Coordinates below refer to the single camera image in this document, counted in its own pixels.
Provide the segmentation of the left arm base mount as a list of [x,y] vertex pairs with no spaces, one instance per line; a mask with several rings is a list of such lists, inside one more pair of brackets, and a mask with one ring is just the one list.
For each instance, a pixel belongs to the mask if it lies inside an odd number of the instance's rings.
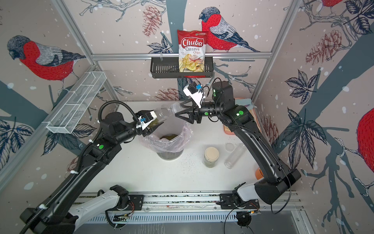
[[144,203],[144,195],[121,195],[119,202],[112,208],[112,211],[141,211]]

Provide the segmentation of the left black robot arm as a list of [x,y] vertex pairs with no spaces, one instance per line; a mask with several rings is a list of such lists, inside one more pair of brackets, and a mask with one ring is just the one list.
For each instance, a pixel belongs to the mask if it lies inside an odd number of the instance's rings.
[[25,223],[20,233],[72,234],[99,213],[130,204],[129,192],[119,185],[78,207],[73,203],[87,185],[121,151],[121,144],[136,136],[147,136],[157,129],[149,125],[159,117],[155,110],[135,113],[127,104],[113,100],[98,111],[100,128],[94,139],[81,151],[76,167],[64,182],[38,207],[27,208],[20,215]]

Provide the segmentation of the short clear bean jar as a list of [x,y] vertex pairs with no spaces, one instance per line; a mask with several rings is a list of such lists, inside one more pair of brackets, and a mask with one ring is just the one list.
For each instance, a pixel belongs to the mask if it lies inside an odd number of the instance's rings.
[[171,107],[162,105],[154,110],[156,114],[156,119],[152,121],[149,127],[154,127],[158,124],[162,124],[165,120],[170,118],[174,113]]

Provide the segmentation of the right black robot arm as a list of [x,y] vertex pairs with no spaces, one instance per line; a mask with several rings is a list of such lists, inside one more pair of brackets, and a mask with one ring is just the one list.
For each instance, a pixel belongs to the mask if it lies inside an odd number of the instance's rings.
[[184,87],[189,97],[182,102],[183,110],[175,116],[191,124],[201,123],[203,117],[217,117],[244,144],[258,164],[263,178],[255,183],[242,183],[232,192],[235,207],[244,207],[249,201],[260,199],[272,205],[283,193],[291,191],[301,178],[297,169],[291,169],[275,153],[260,132],[254,118],[245,106],[235,103],[229,82],[211,84],[212,100],[205,102],[204,88],[195,82]]

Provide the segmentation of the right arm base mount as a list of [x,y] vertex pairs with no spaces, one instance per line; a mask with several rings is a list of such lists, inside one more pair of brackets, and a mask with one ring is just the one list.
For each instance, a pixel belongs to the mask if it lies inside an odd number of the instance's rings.
[[242,201],[238,196],[232,193],[220,194],[219,201],[216,202],[221,209],[254,209],[259,210],[260,205],[257,199]]

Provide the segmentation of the tall clear bean jar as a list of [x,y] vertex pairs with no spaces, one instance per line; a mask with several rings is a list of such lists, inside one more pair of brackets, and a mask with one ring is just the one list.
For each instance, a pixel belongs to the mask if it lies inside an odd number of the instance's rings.
[[230,153],[228,158],[225,160],[224,165],[227,168],[232,169],[246,150],[247,148],[244,144],[238,144],[236,148]]

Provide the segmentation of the clear jar lid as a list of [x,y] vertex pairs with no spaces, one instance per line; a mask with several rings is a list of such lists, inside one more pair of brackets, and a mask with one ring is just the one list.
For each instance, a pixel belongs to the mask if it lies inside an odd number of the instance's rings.
[[232,151],[234,151],[234,149],[235,149],[235,145],[232,144],[232,143],[226,143],[226,145],[225,145],[225,149],[226,149],[228,152],[232,152]]
[[176,114],[184,110],[184,108],[178,102],[173,103],[170,108],[173,114]]

